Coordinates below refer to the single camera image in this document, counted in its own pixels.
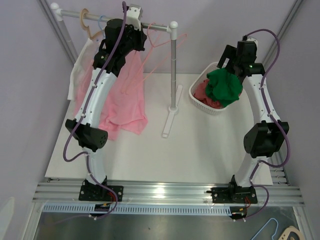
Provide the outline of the pink wire hanger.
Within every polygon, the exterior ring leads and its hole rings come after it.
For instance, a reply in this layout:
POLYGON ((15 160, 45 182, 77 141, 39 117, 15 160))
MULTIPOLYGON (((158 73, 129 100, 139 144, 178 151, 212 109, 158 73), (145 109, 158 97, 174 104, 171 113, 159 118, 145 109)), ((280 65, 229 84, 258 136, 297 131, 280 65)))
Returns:
POLYGON ((146 28, 146 36, 147 40, 149 41, 149 51, 147 52, 146 56, 144 57, 143 61, 139 65, 138 70, 134 72, 133 77, 127 76, 125 79, 124 84, 121 88, 121 93, 129 95, 133 90, 137 89, 139 86, 141 86, 144 81, 150 76, 151 73, 153 73, 161 64, 159 63, 157 66, 153 68, 146 76, 144 76, 144 67, 147 61, 149 60, 150 56, 152 55, 154 49, 161 47, 162 45, 165 45, 165 43, 160 43, 159 40, 162 37, 162 33, 160 32, 155 39, 152 39, 152 35, 155 32, 158 32, 158 30, 151 29, 151 27, 155 26, 156 23, 152 22, 148 25, 146 28))
MULTIPOLYGON (((156 31, 153 31, 152 33, 147 33, 147 37, 149 40, 149 44, 150 44, 150 50, 148 52, 148 54, 146 55, 146 57, 144 58, 140 68, 142 69, 145 66, 145 63, 148 61, 148 59, 150 58, 151 54, 153 53, 154 49, 162 47, 164 45, 167 45, 171 42, 171 40, 167 40, 161 43, 158 43, 158 41, 160 40, 162 34, 159 33, 155 39, 155 41, 152 40, 151 36, 153 35, 153 33, 155 33, 156 31)), ((178 43, 176 45, 176 49, 178 49, 183 43, 184 41, 187 39, 188 34, 187 33, 183 33, 181 35, 179 35, 177 37, 177 40, 180 40, 180 43, 178 43)), ((161 60, 145 77, 142 78, 142 80, 138 80, 137 83, 134 85, 134 89, 138 88, 155 70, 157 70, 159 67, 161 67, 166 60, 171 56, 170 53, 168 53, 165 58, 163 60, 161 60)))

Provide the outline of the green t-shirt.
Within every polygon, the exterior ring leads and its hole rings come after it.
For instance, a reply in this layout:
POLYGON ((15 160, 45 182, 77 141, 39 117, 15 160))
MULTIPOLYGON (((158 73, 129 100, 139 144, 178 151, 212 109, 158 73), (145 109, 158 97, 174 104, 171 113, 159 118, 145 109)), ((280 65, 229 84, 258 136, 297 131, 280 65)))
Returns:
POLYGON ((223 108, 240 99, 243 85, 238 77, 225 68, 218 68, 206 74, 208 84, 206 95, 214 101, 219 101, 223 108))

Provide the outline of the blue wire hanger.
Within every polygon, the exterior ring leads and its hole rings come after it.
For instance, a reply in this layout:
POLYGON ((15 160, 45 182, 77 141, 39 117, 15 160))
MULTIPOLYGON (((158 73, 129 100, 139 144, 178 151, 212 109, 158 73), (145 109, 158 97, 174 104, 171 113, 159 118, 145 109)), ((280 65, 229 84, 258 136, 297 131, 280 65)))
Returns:
POLYGON ((103 36, 103 39, 106 38, 106 34, 105 34, 105 29, 103 28, 101 22, 102 22, 102 18, 106 18, 107 16, 106 15, 101 15, 99 18, 98 18, 98 27, 102 33, 102 36, 103 36))

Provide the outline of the dusty red t-shirt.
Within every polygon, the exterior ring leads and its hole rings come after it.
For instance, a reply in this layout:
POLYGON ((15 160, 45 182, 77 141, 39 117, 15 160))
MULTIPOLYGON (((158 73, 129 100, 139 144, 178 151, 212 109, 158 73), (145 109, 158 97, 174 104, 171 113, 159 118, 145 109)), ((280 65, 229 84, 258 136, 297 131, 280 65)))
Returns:
POLYGON ((221 105, 221 103, 219 101, 214 101, 212 100, 210 97, 207 96, 206 94, 206 87, 208 84, 209 80, 205 79, 204 81, 202 81, 195 89, 195 92, 193 94, 193 96, 200 101, 201 103, 214 108, 214 109, 222 109, 223 106, 221 105))

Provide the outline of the light pink t-shirt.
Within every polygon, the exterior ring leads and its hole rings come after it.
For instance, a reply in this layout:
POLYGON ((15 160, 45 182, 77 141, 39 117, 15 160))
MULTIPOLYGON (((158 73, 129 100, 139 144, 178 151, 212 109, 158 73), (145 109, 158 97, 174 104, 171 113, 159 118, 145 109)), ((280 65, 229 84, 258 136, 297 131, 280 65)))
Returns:
MULTIPOLYGON (((108 132, 108 139, 115 141, 120 130, 126 130, 140 135, 148 124, 145 113, 144 87, 141 85, 130 94, 121 93, 121 88, 127 76, 134 76, 142 63, 140 53, 132 51, 125 57, 126 63, 112 86, 105 100, 100 115, 99 128, 108 132)), ((73 114, 76 115, 85 98, 90 81, 92 79, 93 67, 86 71, 81 83, 78 85, 75 96, 75 107, 73 114)))

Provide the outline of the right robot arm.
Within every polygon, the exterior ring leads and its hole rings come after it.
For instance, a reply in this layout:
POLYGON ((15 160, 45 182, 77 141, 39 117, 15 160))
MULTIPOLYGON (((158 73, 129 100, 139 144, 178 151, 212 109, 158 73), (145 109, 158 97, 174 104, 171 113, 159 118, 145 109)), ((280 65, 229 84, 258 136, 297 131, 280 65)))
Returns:
POLYGON ((239 79, 247 93, 254 120, 253 127, 243 138, 245 157, 239 170, 226 189, 213 193, 214 198, 225 198, 235 203, 245 198, 253 198, 253 202, 257 202, 257 174, 262 168, 274 166, 269 159, 288 140, 289 124, 281 121, 274 109, 266 84, 267 72, 262 63, 256 62, 257 50, 254 40, 244 38, 236 47, 227 45, 217 65, 221 69, 226 63, 225 70, 239 79))

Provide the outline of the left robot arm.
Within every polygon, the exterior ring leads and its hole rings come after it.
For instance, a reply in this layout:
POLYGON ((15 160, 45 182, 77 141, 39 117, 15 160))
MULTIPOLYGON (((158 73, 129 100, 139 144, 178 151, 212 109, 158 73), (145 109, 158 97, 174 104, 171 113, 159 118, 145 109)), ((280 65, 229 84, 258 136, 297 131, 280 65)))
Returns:
POLYGON ((108 188, 102 185, 107 178, 102 148, 110 133, 99 126, 103 108, 114 86, 120 83, 127 56, 135 57, 144 51, 147 40, 141 24, 128 24, 122 19, 109 20, 104 30, 106 38, 94 48, 95 55, 89 62, 87 75, 90 81, 82 104, 74 119, 65 122, 69 136, 82 147, 87 168, 86 181, 93 185, 90 195, 97 201, 105 199, 108 194, 108 188))

